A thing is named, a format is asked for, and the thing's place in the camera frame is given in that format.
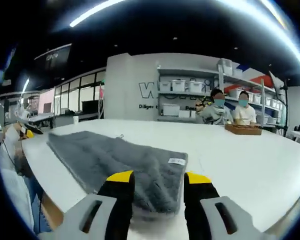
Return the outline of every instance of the wooden tray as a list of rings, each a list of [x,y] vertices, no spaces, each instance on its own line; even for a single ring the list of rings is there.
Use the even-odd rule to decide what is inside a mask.
[[[236,135],[261,135],[262,133],[262,129],[258,126],[226,124],[224,128]]]

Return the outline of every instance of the black ceiling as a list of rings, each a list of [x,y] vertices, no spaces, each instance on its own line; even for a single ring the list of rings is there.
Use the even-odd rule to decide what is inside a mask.
[[[300,65],[291,52],[264,27],[220,7],[216,0],[127,0],[90,16],[74,28],[69,27],[73,19],[101,2],[48,0],[12,11],[15,27],[9,26],[10,37],[6,41],[17,43],[17,47],[5,79],[12,79],[13,84],[0,91],[20,91],[24,82],[22,72],[31,68],[34,57],[69,43],[72,46],[66,78],[105,67],[109,56],[121,53],[174,52],[228,58],[290,79],[290,86],[300,85]],[[300,1],[277,3],[294,23],[300,38]],[[38,81],[31,90],[55,84],[53,80]]]

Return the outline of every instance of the fleece towel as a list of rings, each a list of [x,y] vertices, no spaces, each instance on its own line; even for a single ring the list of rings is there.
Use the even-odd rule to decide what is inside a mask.
[[[170,217],[179,211],[186,153],[136,145],[89,131],[50,133],[47,144],[88,194],[97,193],[112,174],[133,170],[134,217]]]

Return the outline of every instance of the blue face mask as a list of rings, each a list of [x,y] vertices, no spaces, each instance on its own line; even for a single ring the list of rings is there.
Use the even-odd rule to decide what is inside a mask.
[[[221,106],[223,106],[225,104],[225,100],[224,99],[214,99],[214,103],[218,107],[221,107]]]
[[[240,104],[240,106],[242,106],[242,107],[246,107],[247,105],[248,105],[248,100],[239,100],[239,104]]]

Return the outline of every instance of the white storage bin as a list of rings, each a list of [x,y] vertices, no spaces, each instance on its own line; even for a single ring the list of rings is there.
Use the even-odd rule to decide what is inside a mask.
[[[196,119],[196,114],[197,114],[196,111],[191,111],[191,118]]]
[[[270,106],[276,109],[277,108],[277,100],[272,98],[271,102],[270,102]]]
[[[259,95],[259,94],[253,94],[253,102],[255,104],[261,104],[261,95]]]
[[[190,118],[190,111],[188,111],[188,110],[180,110],[179,111],[179,118],[183,118],[183,119]]]
[[[242,79],[243,78],[243,71],[241,69],[234,68],[233,69],[233,76],[235,78]]]
[[[186,90],[186,80],[172,80],[172,90],[174,92],[184,92]]]
[[[232,67],[232,61],[229,59],[221,58],[218,61],[218,65],[222,66],[223,73],[232,76],[233,75],[233,67]]]
[[[276,108],[280,110],[282,108],[281,105],[282,105],[282,103],[279,100],[277,100],[276,101]]]
[[[268,124],[276,124],[277,120],[277,118],[270,116],[268,117]]]
[[[239,99],[239,95],[242,92],[242,89],[236,88],[229,91],[229,95],[232,98]]]
[[[247,92],[248,93],[248,95],[249,95],[249,102],[253,102],[253,100],[254,100],[254,93],[253,92]]]
[[[264,116],[264,118],[263,118],[263,123],[264,124],[268,123],[268,118],[269,118],[269,116],[266,116],[266,115]],[[260,114],[256,115],[256,122],[258,124],[262,124],[262,115],[260,115]]]
[[[160,91],[170,92],[171,91],[171,82],[160,82]]]
[[[190,81],[190,93],[200,94],[202,92],[201,81]]]
[[[164,116],[179,116],[180,106],[176,104],[163,103],[163,115]]]
[[[268,96],[265,97],[264,104],[267,106],[271,106],[271,99],[272,99],[271,97],[268,97]]]

